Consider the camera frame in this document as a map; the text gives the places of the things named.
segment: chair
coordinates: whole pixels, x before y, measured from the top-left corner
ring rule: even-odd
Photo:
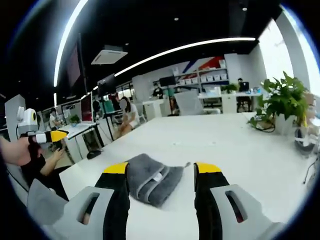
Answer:
[[[147,120],[146,120],[145,115],[144,115],[144,105],[142,103],[140,103],[140,102],[137,102],[137,103],[135,103],[135,106],[136,106],[136,109],[137,109],[138,114],[139,114],[140,124],[142,124],[141,119],[143,120],[143,123],[146,123]]]
[[[218,108],[204,108],[198,98],[197,90],[184,91],[174,94],[181,116],[220,114]]]

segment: flower pot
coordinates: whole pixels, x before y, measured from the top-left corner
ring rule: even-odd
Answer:
[[[293,123],[296,116],[291,115],[287,120],[285,120],[285,115],[280,114],[275,116],[275,131],[280,135],[288,135],[293,132]]]

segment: gray towel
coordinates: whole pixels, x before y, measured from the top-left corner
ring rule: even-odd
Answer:
[[[183,174],[183,166],[166,166],[143,153],[128,160],[130,194],[133,198],[160,207],[174,191]]]

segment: long hair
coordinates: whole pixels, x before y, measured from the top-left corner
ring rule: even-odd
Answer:
[[[122,99],[124,99],[126,101],[125,112],[130,113],[131,112],[131,103],[130,103],[129,99],[126,96],[122,97],[121,100]]]

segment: box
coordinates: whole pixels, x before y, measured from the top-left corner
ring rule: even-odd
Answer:
[[[187,78],[187,79],[185,80],[185,84],[192,84],[191,78]]]
[[[220,80],[220,75],[219,75],[219,74],[214,75],[214,80],[215,80],[215,81],[219,81],[219,80]]]
[[[221,74],[221,80],[227,80],[227,74]]]
[[[206,83],[206,82],[207,82],[207,77],[201,76],[201,83]]]
[[[206,76],[206,80],[207,80],[208,82],[213,82],[213,81],[214,81],[214,77],[211,76],[211,75],[208,75],[208,76]]]
[[[226,66],[226,60],[224,60],[224,59],[219,60],[219,65],[220,65],[220,68],[226,69],[226,68],[227,68],[227,66]]]
[[[198,83],[198,78],[197,77],[193,77],[191,81],[192,81],[193,84],[197,84]]]

